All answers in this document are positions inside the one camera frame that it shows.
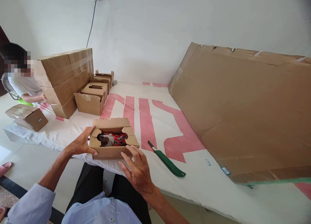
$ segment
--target white wall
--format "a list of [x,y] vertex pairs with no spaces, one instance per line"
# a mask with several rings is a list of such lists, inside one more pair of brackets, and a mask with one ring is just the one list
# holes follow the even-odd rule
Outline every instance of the white wall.
[[[311,56],[308,1],[100,1],[89,42],[94,68],[168,84],[191,41]],[[0,0],[0,25],[36,56],[59,53],[86,46],[93,8],[93,0]]]

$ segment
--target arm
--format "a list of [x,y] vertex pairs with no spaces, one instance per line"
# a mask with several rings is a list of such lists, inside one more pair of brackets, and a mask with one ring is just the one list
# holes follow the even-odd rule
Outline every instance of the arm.
[[129,165],[131,171],[123,162],[120,161],[119,163],[133,187],[160,215],[166,224],[189,224],[189,222],[163,197],[160,190],[152,183],[149,165],[145,154],[135,146],[126,146],[126,148],[132,153],[134,162],[125,153],[121,154]]
[[18,80],[14,79],[13,77],[9,77],[9,82],[11,84],[11,86],[13,87],[13,89],[15,90],[15,92],[25,101],[28,103],[32,103],[32,102],[39,102],[39,101],[44,101],[46,100],[45,95],[42,93],[40,95],[37,96],[30,96],[28,94],[27,89],[25,88],[25,86]]
[[37,95],[37,96],[30,96],[29,94],[22,94],[20,96],[25,102],[32,103],[32,102],[39,102],[39,101],[45,101],[45,95],[44,93]]
[[42,187],[48,188],[51,191],[55,191],[58,184],[59,178],[61,177],[69,159],[73,155],[90,153],[92,155],[97,155],[97,151],[92,149],[87,144],[87,138],[95,128],[86,127],[83,133],[77,137],[73,142],[71,142],[58,156],[56,161],[50,167],[48,172],[43,176],[43,178],[38,182]]
[[9,211],[6,224],[15,223],[47,223],[52,213],[55,188],[69,159],[73,155],[97,151],[87,144],[87,137],[93,127],[86,127],[83,133],[71,142],[57,157],[56,161],[43,176]]

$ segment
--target light blue shirt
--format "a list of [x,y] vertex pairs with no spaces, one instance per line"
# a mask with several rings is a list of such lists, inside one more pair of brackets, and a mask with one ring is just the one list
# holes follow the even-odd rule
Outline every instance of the light blue shirt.
[[[35,184],[9,211],[5,224],[46,224],[52,213],[55,193]],[[85,204],[75,203],[65,214],[62,224],[140,223],[128,204],[105,197],[102,192]]]

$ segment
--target cardboard box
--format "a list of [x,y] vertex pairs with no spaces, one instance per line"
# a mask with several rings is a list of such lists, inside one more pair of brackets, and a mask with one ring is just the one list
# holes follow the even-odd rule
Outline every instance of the cardboard box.
[[24,104],[13,106],[5,113],[12,119],[26,122],[35,132],[40,131],[48,122],[39,108]]
[[256,53],[191,43],[169,92],[234,182],[302,182],[311,177],[311,58]]
[[75,93],[75,101],[80,112],[101,115],[105,101],[107,100],[108,84],[99,83],[102,87],[103,95]]
[[51,104],[53,111],[56,116],[63,117],[65,119],[69,119],[70,116],[76,111],[77,105],[75,102],[75,97],[72,96],[64,105],[59,106],[55,104]]
[[108,84],[106,83],[90,82],[84,87],[81,93],[95,95],[102,98],[104,96],[105,91],[107,90],[107,86]]
[[67,54],[45,56],[37,61],[36,79],[40,86],[53,88],[72,76]]
[[54,88],[41,87],[46,99],[51,105],[62,106],[73,96],[76,92],[76,86],[74,78],[71,77],[68,80],[60,83]]
[[139,148],[138,141],[130,126],[128,118],[97,119],[93,121],[93,124],[96,127],[90,135],[90,147],[96,149],[98,152],[98,156],[93,156],[93,159],[123,159],[121,152],[124,152],[129,157],[132,157],[132,154],[125,146],[100,147],[101,142],[97,140],[97,136],[102,131],[117,135],[126,133],[128,135],[128,139],[125,140],[126,144],[134,145]]
[[108,83],[108,94],[110,94],[110,88],[113,85],[113,78],[114,78],[114,71],[111,71],[110,73],[98,73],[98,70],[96,70],[95,76],[91,79],[93,82],[103,82]]
[[93,77],[92,49],[43,57],[38,60],[35,73],[55,114],[69,118],[76,110],[74,93],[80,92]]

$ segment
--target dark pants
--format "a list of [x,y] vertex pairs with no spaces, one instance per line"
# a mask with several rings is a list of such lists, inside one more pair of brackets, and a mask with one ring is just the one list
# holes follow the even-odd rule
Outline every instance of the dark pants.
[[[103,191],[103,174],[103,168],[84,163],[66,212],[74,203],[84,204]],[[109,197],[127,203],[143,224],[151,223],[147,202],[124,176],[115,175]]]

